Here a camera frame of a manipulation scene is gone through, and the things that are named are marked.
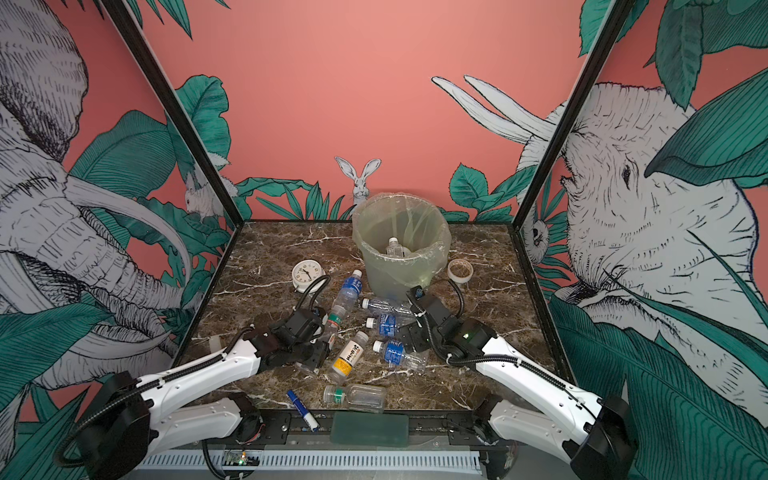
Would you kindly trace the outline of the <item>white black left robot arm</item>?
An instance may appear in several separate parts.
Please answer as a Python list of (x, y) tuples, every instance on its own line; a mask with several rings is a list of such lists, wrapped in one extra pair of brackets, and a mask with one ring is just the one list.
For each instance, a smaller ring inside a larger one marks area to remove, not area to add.
[(109, 380), (58, 444), (54, 463), (91, 479), (119, 479), (146, 457), (197, 441), (248, 445), (267, 431), (248, 395), (208, 404), (197, 399), (232, 382), (311, 359), (327, 324), (320, 307), (296, 308), (266, 327), (241, 329), (224, 348), (157, 374)]

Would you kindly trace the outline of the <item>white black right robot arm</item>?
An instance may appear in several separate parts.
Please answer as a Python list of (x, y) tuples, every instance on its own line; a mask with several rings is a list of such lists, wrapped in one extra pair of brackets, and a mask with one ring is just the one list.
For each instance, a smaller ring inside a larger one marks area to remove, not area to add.
[(467, 367), (511, 390), (530, 409), (498, 399), (479, 411), (479, 437), (512, 440), (567, 463), (580, 479), (626, 479), (639, 442), (627, 400), (601, 397), (552, 373), (489, 325), (461, 319), (416, 286), (408, 290), (420, 335), (451, 367)]

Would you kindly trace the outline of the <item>clear unlabelled bottle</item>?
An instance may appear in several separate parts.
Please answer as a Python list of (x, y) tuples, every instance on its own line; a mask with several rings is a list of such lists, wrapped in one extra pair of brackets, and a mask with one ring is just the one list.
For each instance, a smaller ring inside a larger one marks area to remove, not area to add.
[(387, 298), (373, 297), (363, 298), (361, 307), (367, 310), (372, 316), (393, 315), (396, 318), (413, 319), (415, 314), (411, 311), (411, 305), (408, 301), (399, 302)]

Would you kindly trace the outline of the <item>blue cap bottle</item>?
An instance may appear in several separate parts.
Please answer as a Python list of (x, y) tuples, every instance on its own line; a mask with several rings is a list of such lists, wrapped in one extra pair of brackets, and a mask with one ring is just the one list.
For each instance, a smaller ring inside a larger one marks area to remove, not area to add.
[(343, 285), (332, 304), (329, 319), (340, 324), (354, 309), (361, 292), (362, 271), (354, 270), (352, 275), (343, 282)]

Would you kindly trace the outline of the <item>white yellow triangle label bottle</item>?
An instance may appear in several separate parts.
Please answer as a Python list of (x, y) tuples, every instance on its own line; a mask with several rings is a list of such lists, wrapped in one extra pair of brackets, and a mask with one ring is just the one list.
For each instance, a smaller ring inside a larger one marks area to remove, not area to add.
[(396, 237), (390, 237), (386, 255), (393, 258), (407, 258), (410, 255), (410, 250), (403, 246)]

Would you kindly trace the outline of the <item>green red label clear bottle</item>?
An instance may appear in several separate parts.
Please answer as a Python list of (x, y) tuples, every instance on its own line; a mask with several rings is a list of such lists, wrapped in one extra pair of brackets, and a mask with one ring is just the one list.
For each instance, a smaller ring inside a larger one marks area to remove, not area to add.
[(306, 372), (317, 375), (323, 363), (330, 354), (336, 340), (341, 320), (336, 314), (326, 314), (322, 332), (310, 342), (310, 356), (298, 363), (298, 367)]

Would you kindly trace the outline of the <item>yellow white label tea bottle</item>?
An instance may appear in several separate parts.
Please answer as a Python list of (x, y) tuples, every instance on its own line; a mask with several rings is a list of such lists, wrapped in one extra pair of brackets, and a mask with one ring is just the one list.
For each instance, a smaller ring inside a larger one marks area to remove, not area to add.
[(342, 348), (336, 360), (331, 365), (328, 374), (333, 384), (343, 385), (350, 376), (353, 368), (362, 357), (370, 337), (363, 331), (358, 331)]

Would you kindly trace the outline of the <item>small green band clear bottle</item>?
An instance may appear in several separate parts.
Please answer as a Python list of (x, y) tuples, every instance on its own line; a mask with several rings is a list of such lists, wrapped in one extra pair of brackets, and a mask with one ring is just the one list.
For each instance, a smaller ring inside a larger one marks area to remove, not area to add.
[(328, 385), (323, 392), (323, 401), (328, 405), (368, 413), (382, 413), (386, 398), (386, 388), (362, 384)]

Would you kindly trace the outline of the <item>Pocari Sweat blue label bottle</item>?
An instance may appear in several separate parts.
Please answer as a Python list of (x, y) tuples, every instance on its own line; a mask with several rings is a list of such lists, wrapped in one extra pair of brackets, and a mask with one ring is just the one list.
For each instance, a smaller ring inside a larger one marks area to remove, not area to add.
[(379, 336), (395, 338), (403, 327), (403, 322), (393, 314), (382, 314), (377, 317), (368, 317), (365, 325), (370, 330), (375, 330)]

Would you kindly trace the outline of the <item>blue label mineral water bottle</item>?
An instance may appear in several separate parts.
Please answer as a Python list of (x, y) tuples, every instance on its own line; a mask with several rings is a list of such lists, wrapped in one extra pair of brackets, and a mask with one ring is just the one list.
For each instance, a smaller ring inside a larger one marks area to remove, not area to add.
[(377, 340), (373, 343), (372, 349), (385, 363), (394, 369), (415, 372), (421, 372), (426, 369), (426, 357), (417, 352), (409, 352), (406, 346), (398, 340)]

